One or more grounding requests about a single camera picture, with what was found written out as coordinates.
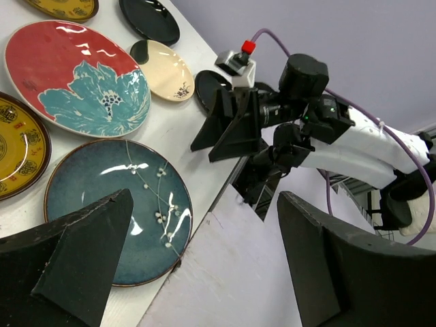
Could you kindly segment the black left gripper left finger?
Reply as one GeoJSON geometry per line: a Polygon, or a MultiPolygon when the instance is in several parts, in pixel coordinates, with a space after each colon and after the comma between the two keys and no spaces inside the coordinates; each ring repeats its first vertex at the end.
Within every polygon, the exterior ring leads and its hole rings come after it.
{"type": "Polygon", "coordinates": [[[120,189],[1,239],[2,326],[99,326],[134,201],[120,189]]]}

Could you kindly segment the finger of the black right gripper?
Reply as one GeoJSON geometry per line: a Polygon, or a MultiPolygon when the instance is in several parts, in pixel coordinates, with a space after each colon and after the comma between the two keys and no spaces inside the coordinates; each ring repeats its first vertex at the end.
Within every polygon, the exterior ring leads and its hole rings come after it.
{"type": "Polygon", "coordinates": [[[237,88],[229,93],[230,105],[217,92],[211,116],[217,119],[222,132],[209,153],[211,162],[242,157],[259,151],[260,103],[258,89],[237,88]]]}
{"type": "Polygon", "coordinates": [[[217,90],[215,102],[191,143],[192,151],[212,147],[212,152],[230,152],[235,130],[235,98],[232,91],[217,90]]]}

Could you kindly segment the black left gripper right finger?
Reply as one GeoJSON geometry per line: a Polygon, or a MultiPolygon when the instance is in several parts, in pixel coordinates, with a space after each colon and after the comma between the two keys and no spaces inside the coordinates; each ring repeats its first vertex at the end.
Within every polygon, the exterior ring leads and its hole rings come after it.
{"type": "Polygon", "coordinates": [[[289,191],[279,226],[303,326],[434,326],[435,252],[337,219],[289,191]]]}

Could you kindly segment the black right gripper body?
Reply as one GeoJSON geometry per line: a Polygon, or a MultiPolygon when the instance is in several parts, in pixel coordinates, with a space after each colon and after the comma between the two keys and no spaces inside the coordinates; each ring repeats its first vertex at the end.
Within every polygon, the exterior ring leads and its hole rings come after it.
{"type": "Polygon", "coordinates": [[[311,139],[334,143],[354,122],[345,102],[325,94],[328,66],[305,54],[288,57],[277,92],[260,93],[262,128],[275,126],[273,145],[255,156],[255,165],[290,170],[315,151],[311,139]]]}

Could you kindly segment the blue-green glazed plate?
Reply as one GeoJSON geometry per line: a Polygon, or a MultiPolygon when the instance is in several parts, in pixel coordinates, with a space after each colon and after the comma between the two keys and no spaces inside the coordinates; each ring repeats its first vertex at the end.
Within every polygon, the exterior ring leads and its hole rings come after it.
{"type": "Polygon", "coordinates": [[[158,152],[125,139],[79,146],[49,179],[44,219],[55,220],[119,189],[130,190],[134,207],[113,284],[144,285],[178,263],[193,223],[187,187],[158,152]]]}

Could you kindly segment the red plate with teal flower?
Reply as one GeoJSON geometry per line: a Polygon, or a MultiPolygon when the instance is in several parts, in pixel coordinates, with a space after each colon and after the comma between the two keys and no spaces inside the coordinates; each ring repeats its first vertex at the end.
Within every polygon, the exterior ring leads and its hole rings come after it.
{"type": "Polygon", "coordinates": [[[15,30],[4,50],[5,70],[24,103],[49,123],[92,138],[139,129],[151,91],[135,60],[101,33],[64,20],[15,30]]]}

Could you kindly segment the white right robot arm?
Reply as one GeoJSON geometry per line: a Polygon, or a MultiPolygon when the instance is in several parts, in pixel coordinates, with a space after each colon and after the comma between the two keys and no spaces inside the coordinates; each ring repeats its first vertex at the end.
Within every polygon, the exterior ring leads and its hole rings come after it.
{"type": "Polygon", "coordinates": [[[211,162],[246,157],[247,170],[238,180],[246,202],[253,203],[269,179],[305,167],[378,189],[383,230],[405,231],[418,217],[419,202],[425,213],[433,212],[432,140],[389,129],[328,94],[325,63],[289,56],[273,92],[255,86],[255,62],[246,52],[225,51],[215,64],[231,76],[232,88],[215,92],[191,149],[210,149],[211,162]]]}

